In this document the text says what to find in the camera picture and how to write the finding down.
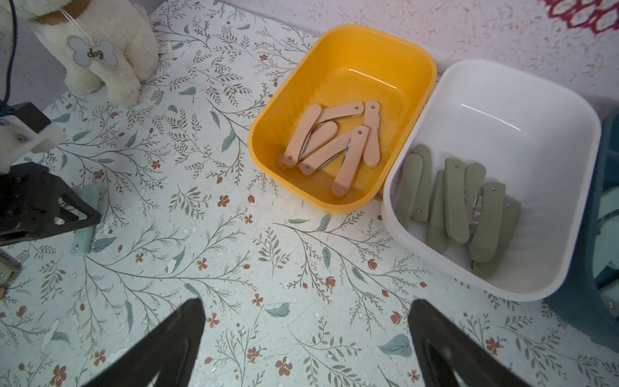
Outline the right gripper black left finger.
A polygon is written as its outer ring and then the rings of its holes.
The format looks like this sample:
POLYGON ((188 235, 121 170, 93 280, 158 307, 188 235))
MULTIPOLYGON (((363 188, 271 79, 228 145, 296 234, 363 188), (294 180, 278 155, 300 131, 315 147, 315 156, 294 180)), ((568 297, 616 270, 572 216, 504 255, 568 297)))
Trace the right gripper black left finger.
POLYGON ((201 299, 183 303, 88 386, 187 386, 206 316, 201 299))

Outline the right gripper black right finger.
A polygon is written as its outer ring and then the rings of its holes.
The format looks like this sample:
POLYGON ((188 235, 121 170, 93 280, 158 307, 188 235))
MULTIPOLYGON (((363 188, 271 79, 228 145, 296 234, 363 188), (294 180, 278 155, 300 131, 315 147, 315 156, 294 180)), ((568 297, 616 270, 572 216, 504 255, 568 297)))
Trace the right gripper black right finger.
POLYGON ((408 325, 427 386, 526 386, 425 299, 413 301, 408 325))

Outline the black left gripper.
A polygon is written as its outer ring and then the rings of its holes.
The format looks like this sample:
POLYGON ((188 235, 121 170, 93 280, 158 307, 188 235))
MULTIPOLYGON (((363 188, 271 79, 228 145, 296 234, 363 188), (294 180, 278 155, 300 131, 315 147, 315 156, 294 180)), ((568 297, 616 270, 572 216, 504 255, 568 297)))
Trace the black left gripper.
POLYGON ((89 206, 60 177, 34 162, 13 166, 64 140, 65 132, 33 103, 1 110, 1 245, 75 232, 83 224, 79 214, 89 206))

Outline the olive green fruit knife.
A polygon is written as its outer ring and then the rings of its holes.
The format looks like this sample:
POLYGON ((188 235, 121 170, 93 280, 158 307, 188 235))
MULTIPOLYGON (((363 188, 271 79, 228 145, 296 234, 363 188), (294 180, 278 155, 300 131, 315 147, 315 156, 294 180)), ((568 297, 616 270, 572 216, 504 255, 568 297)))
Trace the olive green fruit knife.
POLYGON ((15 258, 3 250, 1 250, 0 256, 0 284, 1 286, 4 286, 10 284, 14 279, 16 279, 16 277, 19 276, 22 269, 22 264, 19 264, 15 258))
POLYGON ((465 165, 456 158, 447 158, 443 172, 445 231, 450 240, 464 244, 470 237, 464 191, 465 165))
POLYGON ((420 223, 427 223, 429 219, 431 179, 432 179, 432 155, 430 148, 419 144, 414 149, 414 154, 422 158, 422 174, 418 185, 418 190, 414 200, 414 212, 412 220, 420 223))
POLYGON ((467 244, 474 263, 486 264, 496 254, 505 199, 506 185, 501 182, 489 182, 481 188, 472 213, 467 244))
POLYGON ((506 196, 496 254, 488 263, 476 263, 472 261, 472 272, 477 275, 477 277, 490 278, 502 266, 506 251, 514 238, 520 211, 521 203, 511 196, 506 196))
POLYGON ((419 154, 409 154, 402 165, 401 181, 393 206, 397 220, 405 230, 409 227, 412 219, 414 203, 420 186, 422 172, 423 159, 419 154))
POLYGON ((485 176, 485 166, 480 163, 472 163, 465 169, 464 193, 468 221, 472 220, 473 212, 475 211, 477 205, 477 198, 480 195, 481 188, 485 181, 485 176))
POLYGON ((430 204, 427 224, 427 245, 438 254, 444 254, 449 247, 444 216, 444 170, 436 175, 435 190, 430 204))

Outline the dark teal storage box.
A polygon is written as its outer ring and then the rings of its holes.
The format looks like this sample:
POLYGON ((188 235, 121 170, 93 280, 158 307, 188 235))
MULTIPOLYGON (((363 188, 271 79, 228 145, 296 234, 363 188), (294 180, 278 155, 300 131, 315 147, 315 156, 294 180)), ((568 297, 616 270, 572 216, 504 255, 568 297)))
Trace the dark teal storage box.
POLYGON ((602 121, 572 263, 546 303, 593 343, 618 351, 618 109, 602 121))

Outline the white storage box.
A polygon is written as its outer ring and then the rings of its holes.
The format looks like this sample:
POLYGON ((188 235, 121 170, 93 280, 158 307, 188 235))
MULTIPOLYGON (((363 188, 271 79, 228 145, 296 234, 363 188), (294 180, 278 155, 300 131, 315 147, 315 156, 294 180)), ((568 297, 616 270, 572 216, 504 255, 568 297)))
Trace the white storage box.
POLYGON ((577 92, 493 61, 450 66, 438 81, 385 181, 381 214, 401 246, 455 279, 500 298, 536 302, 567 277, 601 140, 601 121, 577 92), (449 157, 485 167, 520 203, 514 238, 492 275, 479 277, 467 248, 427 245, 427 226, 404 227, 394 203, 406 156, 430 149, 434 170, 449 157))

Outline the yellow storage box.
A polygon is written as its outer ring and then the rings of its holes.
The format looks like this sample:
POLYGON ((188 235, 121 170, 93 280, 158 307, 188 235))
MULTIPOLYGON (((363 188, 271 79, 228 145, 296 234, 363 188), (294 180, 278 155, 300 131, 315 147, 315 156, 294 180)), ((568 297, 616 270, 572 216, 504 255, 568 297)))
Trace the yellow storage box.
MULTIPOLYGON (((347 214, 368 203, 382 187, 421 114, 437 77, 434 59, 423 48, 369 27, 345 25, 323 34, 277 91, 251 127, 249 152, 275 182, 327 214, 347 214), (380 103, 380 163, 362 157, 348 194, 336 198, 331 187, 346 151, 305 175, 279 165, 306 109, 361 101, 380 103)), ((333 121, 338 134, 364 125, 360 117, 333 121)))

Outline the mint green fruit knife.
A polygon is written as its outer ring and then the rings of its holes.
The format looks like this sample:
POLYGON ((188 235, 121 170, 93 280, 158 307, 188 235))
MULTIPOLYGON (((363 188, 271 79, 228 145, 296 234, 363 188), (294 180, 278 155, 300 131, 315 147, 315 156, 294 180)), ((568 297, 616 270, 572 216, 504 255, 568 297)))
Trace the mint green fruit knife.
POLYGON ((98 185, 90 184, 82 188, 81 200, 89 207, 87 213, 81 212, 79 214, 79 220, 83 224, 74 232, 74 240, 70 250, 74 256, 85 256, 91 251, 94 229, 101 221, 101 214, 98 212, 99 199, 100 188, 98 185))

